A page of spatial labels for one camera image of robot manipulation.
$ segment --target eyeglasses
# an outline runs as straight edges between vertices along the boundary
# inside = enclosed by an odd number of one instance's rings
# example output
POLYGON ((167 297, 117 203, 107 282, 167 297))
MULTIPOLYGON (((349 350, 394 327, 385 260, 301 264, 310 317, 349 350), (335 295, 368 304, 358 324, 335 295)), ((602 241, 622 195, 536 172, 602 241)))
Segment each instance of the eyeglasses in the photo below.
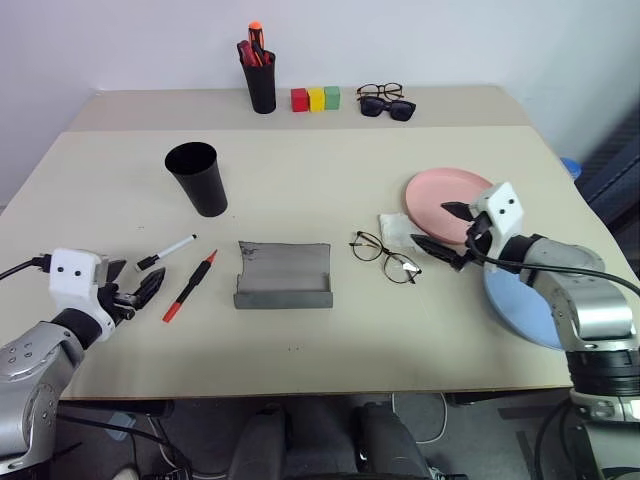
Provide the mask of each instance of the eyeglasses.
POLYGON ((358 231, 355 241, 349 245, 353 254, 364 262, 371 262, 384 253, 387 256, 384 261, 384 274, 394 283, 415 284, 414 278, 422 273, 413 260, 400 253, 392 252, 378 237, 370 233, 358 231))
POLYGON ((386 110, 394 120, 406 122, 411 118, 415 109, 415 103, 404 100, 393 100, 388 102, 378 97, 360 97, 360 113, 367 117, 377 117, 386 110))
POLYGON ((384 95, 389 100, 397 100, 398 98, 404 97, 404 95, 402 95, 402 85, 399 83, 386 83, 384 85, 367 83, 356 90, 356 95, 358 95, 358 98, 366 95, 373 95, 376 97, 384 95))

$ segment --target marker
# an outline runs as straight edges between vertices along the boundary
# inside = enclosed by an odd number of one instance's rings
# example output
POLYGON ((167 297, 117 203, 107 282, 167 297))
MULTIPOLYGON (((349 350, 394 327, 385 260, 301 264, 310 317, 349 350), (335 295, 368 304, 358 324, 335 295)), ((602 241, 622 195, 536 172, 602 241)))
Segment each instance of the marker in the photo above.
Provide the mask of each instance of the marker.
POLYGON ((249 43, 258 42, 260 48, 264 50, 264 34, 262 33, 262 24, 260 22, 251 22, 249 24, 249 43))
POLYGON ((257 52, 261 52, 264 56, 264 61, 262 61, 262 63, 260 63, 262 59, 257 58, 260 65, 269 65, 271 63, 269 54, 264 52, 264 33, 262 32, 262 24, 260 22, 251 22, 249 24, 249 45, 251 45, 253 51, 256 52, 256 57, 259 55, 257 52), (254 42, 258 43, 258 46, 260 47, 258 50, 254 47, 254 42))
POLYGON ((193 235, 189 235, 184 240, 180 240, 179 242, 174 243, 170 247, 165 248, 164 250, 156 253, 155 255, 151 255, 147 258, 143 258, 136 264, 138 266, 138 270, 139 271, 146 270, 147 268, 155 264, 158 260, 160 260, 162 257, 166 257, 171 252, 175 252, 179 248, 184 247, 186 244, 193 242, 196 238, 198 238, 198 236, 194 233, 193 235))
POLYGON ((191 278, 189 279, 189 283, 187 283, 187 286, 184 287, 184 290, 182 290, 180 295, 178 295, 178 298, 173 303, 173 305, 171 305, 171 308, 169 308, 167 313, 164 314, 164 317, 162 317, 163 322, 169 323, 171 319, 176 315, 176 313, 178 313, 178 310, 180 310, 180 307, 182 306, 184 301, 187 299, 189 294, 202 281, 204 276, 209 271, 209 268, 211 268, 211 264, 215 260, 217 253, 218 253, 218 250, 216 250, 207 258, 205 258, 202 262, 200 262, 200 265, 198 265, 198 268, 196 268, 196 271, 193 272, 193 275, 191 275, 191 278))
POLYGON ((248 67, 257 67, 258 60, 256 59, 253 49, 247 40, 243 40, 237 45, 238 54, 240 55, 240 63, 248 67))

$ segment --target white marker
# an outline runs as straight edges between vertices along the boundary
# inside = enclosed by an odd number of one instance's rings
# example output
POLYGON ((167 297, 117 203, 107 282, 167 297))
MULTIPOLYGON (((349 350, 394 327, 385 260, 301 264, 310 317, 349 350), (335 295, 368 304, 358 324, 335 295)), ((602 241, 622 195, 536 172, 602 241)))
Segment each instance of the white marker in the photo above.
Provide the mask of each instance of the white marker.
POLYGON ((198 236, 194 233, 193 235, 189 235, 184 240, 180 240, 179 242, 174 243, 170 247, 165 248, 164 250, 156 253, 155 255, 151 255, 147 258, 143 258, 136 264, 138 266, 138 270, 139 271, 146 270, 147 268, 155 264, 158 260, 160 260, 162 257, 166 257, 171 252, 175 252, 179 248, 184 247, 186 244, 193 242, 196 238, 198 238, 198 236))

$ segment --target table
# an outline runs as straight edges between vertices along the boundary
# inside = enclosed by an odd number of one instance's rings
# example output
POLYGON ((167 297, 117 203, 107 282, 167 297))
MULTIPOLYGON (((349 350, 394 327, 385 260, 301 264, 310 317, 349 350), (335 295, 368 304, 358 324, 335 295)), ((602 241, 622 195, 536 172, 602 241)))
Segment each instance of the table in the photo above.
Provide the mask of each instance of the table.
MULTIPOLYGON (((451 166, 513 183, 525 233, 597 251, 634 280, 605 226, 585 204, 522 109, 496 87, 414 89, 408 124, 337 112, 248 111, 243 91, 112 92, 93 99, 59 136, 0 216, 0 265, 59 246, 137 261, 189 233, 164 259, 160 293, 106 343, 87 352, 67 399, 462 391, 569 385, 564 354, 504 328, 479 268, 462 273, 411 254, 424 273, 395 285, 347 243, 403 210, 416 173, 451 166), (187 141, 218 151, 229 208, 202 218, 164 170, 187 141), (236 310, 238 241, 331 244, 330 310, 236 310), (214 248, 213 270, 170 324, 161 317, 214 248)), ((47 276, 25 271, 0 285, 0 344, 52 317, 47 276)), ((636 322, 640 304, 625 292, 636 322)))

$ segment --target glasses frame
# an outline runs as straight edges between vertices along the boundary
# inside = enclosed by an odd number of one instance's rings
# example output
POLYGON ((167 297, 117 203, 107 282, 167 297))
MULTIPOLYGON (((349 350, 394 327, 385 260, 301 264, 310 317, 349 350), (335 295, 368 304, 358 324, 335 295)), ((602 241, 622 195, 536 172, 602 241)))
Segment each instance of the glasses frame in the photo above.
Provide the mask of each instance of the glasses frame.
POLYGON ((374 95, 379 98, 380 95, 384 95, 389 100, 397 100, 398 98, 404 98, 404 95, 402 94, 402 85, 395 82, 385 83, 384 85, 376 85, 375 83, 366 83, 356 90, 356 95, 358 96, 358 98, 372 97, 374 95), (376 91, 363 92, 362 89, 366 87, 375 87, 376 91))
POLYGON ((411 258, 407 257, 406 255, 404 255, 402 253, 392 252, 391 250, 389 250, 387 247, 384 246, 384 243, 382 243, 382 241, 378 237, 376 237, 375 235, 373 235, 373 234, 371 234, 369 232, 363 232, 362 230, 358 230, 356 232, 355 240, 353 242, 349 242, 349 246, 351 247, 351 251, 353 252, 353 255, 358 260, 362 260, 363 262, 373 262, 374 260, 377 260, 378 258, 380 258, 380 256, 384 253, 387 256, 387 258, 385 259, 384 265, 382 266, 382 272, 384 273, 384 276, 387 277, 389 280, 391 280, 393 283, 397 283, 399 285, 402 285, 404 283, 412 283, 413 285, 415 285, 416 284, 415 278, 422 273, 422 269, 411 258), (378 252, 378 254, 375 257, 371 258, 371 259, 364 259, 362 257, 359 257, 358 254, 356 253, 356 247, 358 246, 358 243, 357 243, 358 239, 363 234, 364 235, 368 235, 369 237, 374 239, 376 242, 378 242, 378 245, 380 246, 380 251, 378 252), (418 269, 417 272, 411 272, 411 273, 407 272, 407 276, 409 278, 404 282, 398 282, 397 280, 394 280, 389 275, 387 275, 387 263, 389 263, 389 259, 391 257, 395 257, 395 256, 406 258, 407 260, 409 260, 411 262, 412 265, 414 265, 418 269))
POLYGON ((370 96, 370 95, 365 95, 362 96, 358 99, 358 101, 360 102, 360 113, 362 113, 362 115, 364 115, 365 117, 379 117, 382 112, 387 111, 389 112, 389 116, 391 116, 392 119, 394 119, 397 122, 407 122, 409 120, 411 120, 411 117, 413 117, 413 112, 416 111, 416 104, 415 103, 411 103, 411 102, 407 102, 406 100, 385 100, 383 98, 380 97, 374 97, 374 96, 370 96), (381 110, 380 112, 378 112, 376 115, 367 115, 366 113, 363 112, 364 109, 364 104, 365 102, 382 102, 381 103, 381 110), (393 115, 393 106, 394 105, 406 105, 411 109, 411 115, 409 115, 408 118, 397 118, 393 115))

